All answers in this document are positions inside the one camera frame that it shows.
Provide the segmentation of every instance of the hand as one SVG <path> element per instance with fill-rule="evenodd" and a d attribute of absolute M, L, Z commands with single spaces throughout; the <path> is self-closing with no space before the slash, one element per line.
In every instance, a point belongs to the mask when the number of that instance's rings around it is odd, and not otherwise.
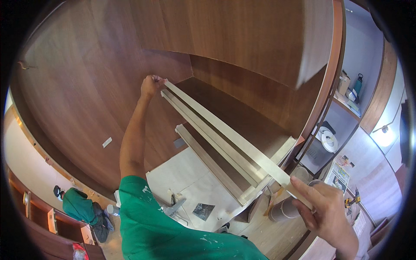
<path fill-rule="evenodd" d="M 141 84 L 141 96 L 146 99 L 151 99 L 158 89 L 166 83 L 166 79 L 162 79 L 157 75 L 148 75 L 144 78 Z"/>
<path fill-rule="evenodd" d="M 342 190 L 323 182 L 308 186 L 294 176 L 290 182 L 314 207 L 315 213 L 312 213 L 300 200 L 292 202 L 306 227 L 335 247 L 337 258 L 354 259 L 358 251 L 358 239 L 345 217 Z"/>

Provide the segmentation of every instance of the water bottle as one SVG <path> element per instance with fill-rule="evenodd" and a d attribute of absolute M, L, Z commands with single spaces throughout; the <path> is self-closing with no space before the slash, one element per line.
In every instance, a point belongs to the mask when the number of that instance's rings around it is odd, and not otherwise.
<path fill-rule="evenodd" d="M 361 87 L 363 86 L 363 74 L 358 74 L 358 79 L 355 82 L 354 90 L 357 92 L 357 95 L 360 94 Z"/>

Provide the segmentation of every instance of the cardboard box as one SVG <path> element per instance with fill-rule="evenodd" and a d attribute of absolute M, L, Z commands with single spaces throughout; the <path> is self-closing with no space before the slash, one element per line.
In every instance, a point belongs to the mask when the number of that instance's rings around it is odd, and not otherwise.
<path fill-rule="evenodd" d="M 347 88 L 349 86 L 349 83 L 351 80 L 349 79 L 348 75 L 345 73 L 345 71 L 341 71 L 341 75 L 339 76 L 339 82 L 338 82 L 338 92 L 344 96 L 345 92 L 347 91 Z"/>

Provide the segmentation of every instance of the black pants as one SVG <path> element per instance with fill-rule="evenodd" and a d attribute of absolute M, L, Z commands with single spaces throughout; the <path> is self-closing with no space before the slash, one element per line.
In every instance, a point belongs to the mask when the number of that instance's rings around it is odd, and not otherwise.
<path fill-rule="evenodd" d="M 95 218 L 97 219 L 97 223 L 92 226 L 92 229 L 94 230 L 98 241 L 104 243 L 107 240 L 109 233 L 107 220 L 105 219 L 104 211 L 97 202 L 93 202 L 92 207 L 94 209 Z"/>

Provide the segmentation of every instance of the green shirt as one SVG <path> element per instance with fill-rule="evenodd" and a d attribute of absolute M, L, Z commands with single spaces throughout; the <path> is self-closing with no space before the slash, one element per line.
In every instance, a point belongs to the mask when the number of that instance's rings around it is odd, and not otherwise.
<path fill-rule="evenodd" d="M 249 240 L 186 228 L 166 216 L 147 182 L 121 180 L 121 250 L 128 259 L 266 259 Z"/>
<path fill-rule="evenodd" d="M 64 194 L 62 199 L 62 208 L 65 213 L 76 220 L 83 220 L 90 225 L 97 223 L 94 209 L 92 207 L 92 200 L 87 199 L 87 194 L 75 188 L 70 188 Z"/>

